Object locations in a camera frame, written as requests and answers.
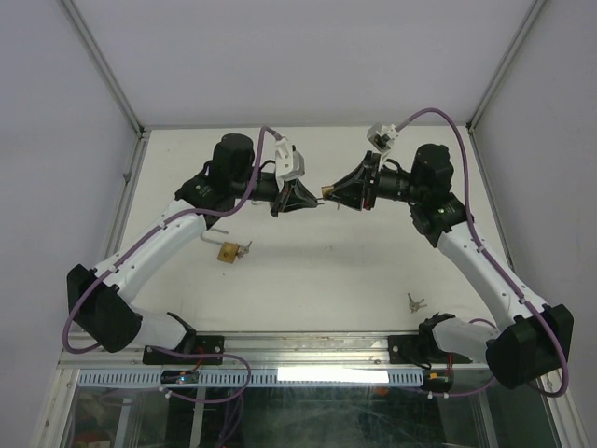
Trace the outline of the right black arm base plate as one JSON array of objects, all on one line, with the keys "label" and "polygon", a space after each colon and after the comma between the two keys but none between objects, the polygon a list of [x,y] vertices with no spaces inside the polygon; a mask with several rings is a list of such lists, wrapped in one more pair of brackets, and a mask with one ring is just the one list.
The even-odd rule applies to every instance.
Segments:
[{"label": "right black arm base plate", "polygon": [[387,345],[393,365],[413,364],[430,369],[433,364],[448,364],[450,359],[450,354],[441,351],[431,337],[419,333],[389,335]]}]

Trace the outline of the small brass padlock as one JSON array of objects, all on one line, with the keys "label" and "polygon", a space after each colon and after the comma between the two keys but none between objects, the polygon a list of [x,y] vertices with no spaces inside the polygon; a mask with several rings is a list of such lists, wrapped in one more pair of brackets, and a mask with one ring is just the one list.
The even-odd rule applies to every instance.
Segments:
[{"label": "small brass padlock", "polygon": [[321,187],[321,193],[323,197],[328,196],[332,191],[333,191],[333,187],[332,186],[323,186]]}]

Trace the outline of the large brass padlock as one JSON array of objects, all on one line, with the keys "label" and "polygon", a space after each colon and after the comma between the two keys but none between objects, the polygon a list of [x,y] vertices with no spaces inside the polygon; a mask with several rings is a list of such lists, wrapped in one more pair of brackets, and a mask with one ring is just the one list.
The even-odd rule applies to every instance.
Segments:
[{"label": "large brass padlock", "polygon": [[233,264],[239,253],[240,246],[237,243],[220,241],[216,240],[215,238],[215,235],[227,236],[228,234],[229,233],[227,231],[211,228],[207,231],[204,231],[200,235],[200,239],[205,243],[218,246],[219,252],[217,254],[217,259],[219,261]]}]

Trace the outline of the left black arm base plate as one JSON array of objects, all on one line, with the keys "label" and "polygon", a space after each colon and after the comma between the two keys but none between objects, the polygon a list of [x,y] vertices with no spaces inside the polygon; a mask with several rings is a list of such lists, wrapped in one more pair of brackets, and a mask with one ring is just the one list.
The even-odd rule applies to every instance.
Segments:
[{"label": "left black arm base plate", "polygon": [[[215,355],[212,358],[202,359],[200,366],[219,366],[223,363],[221,354],[225,349],[225,340],[223,335],[199,335],[195,338],[195,342],[189,348],[185,348],[182,353],[188,355]],[[149,366],[194,366],[198,362],[199,360],[196,358],[175,357],[148,346],[145,348],[142,358],[142,363]]]}]

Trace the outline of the aluminium front rail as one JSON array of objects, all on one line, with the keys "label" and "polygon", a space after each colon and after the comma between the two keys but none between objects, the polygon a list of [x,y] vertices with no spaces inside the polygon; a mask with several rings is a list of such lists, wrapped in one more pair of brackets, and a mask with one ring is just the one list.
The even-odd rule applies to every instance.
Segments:
[{"label": "aluminium front rail", "polygon": [[[208,351],[216,355],[210,368],[240,369],[240,361],[223,358],[224,354],[246,360],[254,369],[281,366],[332,366],[348,368],[409,367],[401,355],[405,344],[418,339],[415,331],[349,332],[201,332]],[[162,367],[190,368],[192,359],[156,355],[151,348],[133,344],[111,354],[99,348],[82,355],[62,352],[58,366],[71,369],[109,369]]]}]

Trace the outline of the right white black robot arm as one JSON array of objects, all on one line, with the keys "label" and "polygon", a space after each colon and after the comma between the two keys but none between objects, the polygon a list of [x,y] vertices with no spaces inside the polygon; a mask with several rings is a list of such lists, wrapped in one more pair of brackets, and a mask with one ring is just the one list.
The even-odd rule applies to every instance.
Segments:
[{"label": "right white black robot arm", "polygon": [[364,211],[379,199],[406,203],[414,228],[453,263],[493,318],[490,327],[450,314],[435,314],[419,326],[416,360],[447,354],[486,364],[502,386],[514,389],[559,370],[568,372],[574,318],[563,305],[550,306],[499,261],[476,230],[469,208],[451,190],[449,150],[425,144],[410,170],[382,166],[367,152],[361,163],[324,187],[324,200]]}]

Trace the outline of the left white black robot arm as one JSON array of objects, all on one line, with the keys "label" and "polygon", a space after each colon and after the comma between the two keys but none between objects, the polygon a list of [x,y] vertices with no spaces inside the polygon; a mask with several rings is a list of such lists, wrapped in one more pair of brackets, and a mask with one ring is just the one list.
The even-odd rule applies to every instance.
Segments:
[{"label": "left white black robot arm", "polygon": [[[261,128],[259,135],[257,141],[240,133],[222,136],[211,159],[174,193],[144,234],[92,268],[78,264],[69,271],[68,317],[62,330],[67,352],[83,352],[69,342],[71,327],[79,325],[95,341],[93,349],[109,353],[143,345],[179,363],[199,353],[197,331],[183,318],[151,313],[133,303],[162,265],[245,203],[268,203],[272,217],[317,206],[317,198],[300,180],[305,162],[296,147],[270,127]],[[261,159],[266,135],[275,140],[270,172]]]}]

